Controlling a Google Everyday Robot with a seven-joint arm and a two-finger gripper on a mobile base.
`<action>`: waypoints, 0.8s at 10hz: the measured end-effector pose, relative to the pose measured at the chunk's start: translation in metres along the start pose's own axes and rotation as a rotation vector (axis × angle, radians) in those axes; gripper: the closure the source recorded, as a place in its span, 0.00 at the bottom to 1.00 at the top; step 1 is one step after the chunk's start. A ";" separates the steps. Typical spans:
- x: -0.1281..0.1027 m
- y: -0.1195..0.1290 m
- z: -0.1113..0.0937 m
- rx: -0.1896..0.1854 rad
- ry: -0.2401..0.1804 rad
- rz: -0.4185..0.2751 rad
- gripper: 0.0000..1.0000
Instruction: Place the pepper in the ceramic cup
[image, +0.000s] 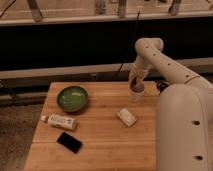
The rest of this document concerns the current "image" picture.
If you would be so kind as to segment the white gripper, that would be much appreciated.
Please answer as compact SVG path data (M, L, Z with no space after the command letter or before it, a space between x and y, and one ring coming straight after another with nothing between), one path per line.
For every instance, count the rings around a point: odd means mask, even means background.
M133 64L129 74L129 83L131 83L134 78L143 83L145 75L146 69L143 66Z

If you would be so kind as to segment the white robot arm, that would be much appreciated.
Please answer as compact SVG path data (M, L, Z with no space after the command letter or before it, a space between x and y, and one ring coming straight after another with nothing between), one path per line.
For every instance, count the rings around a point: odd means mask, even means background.
M132 92L144 91L150 67L169 82L156 108L156 171L212 171L208 121L213 117L213 84L164 55L160 38L140 38L135 50Z

